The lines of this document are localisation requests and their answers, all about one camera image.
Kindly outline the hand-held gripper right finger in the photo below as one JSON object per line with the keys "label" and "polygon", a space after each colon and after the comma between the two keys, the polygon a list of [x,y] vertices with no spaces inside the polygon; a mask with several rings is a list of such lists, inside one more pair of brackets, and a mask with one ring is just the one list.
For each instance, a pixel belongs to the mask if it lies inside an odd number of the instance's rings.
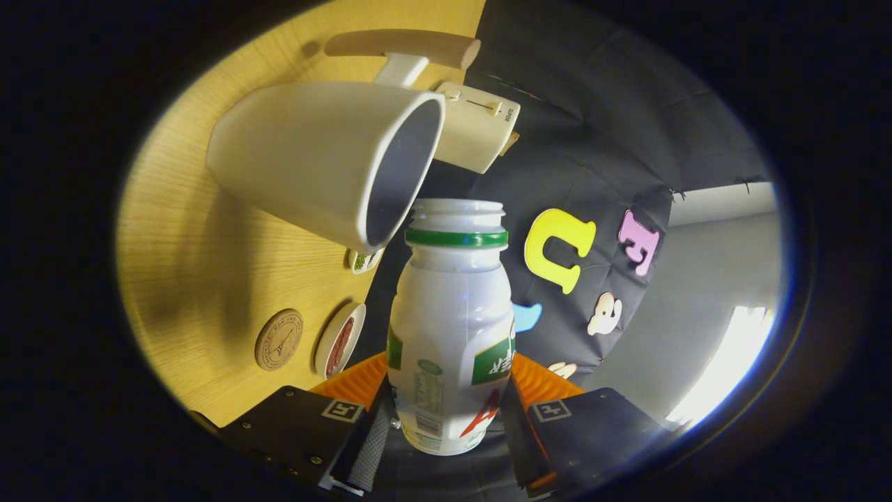
{"label": "hand-held gripper right finger", "polygon": [[501,420],[529,499],[572,499],[667,455],[679,432],[614,388],[586,391],[515,355]]}

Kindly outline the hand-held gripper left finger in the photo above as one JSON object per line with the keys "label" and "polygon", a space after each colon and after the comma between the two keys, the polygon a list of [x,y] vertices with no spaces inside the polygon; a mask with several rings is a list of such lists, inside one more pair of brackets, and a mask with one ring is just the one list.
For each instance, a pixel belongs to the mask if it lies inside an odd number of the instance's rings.
{"label": "hand-held gripper left finger", "polygon": [[387,356],[379,353],[311,390],[281,387],[220,435],[315,492],[361,498],[375,484],[392,416]]}

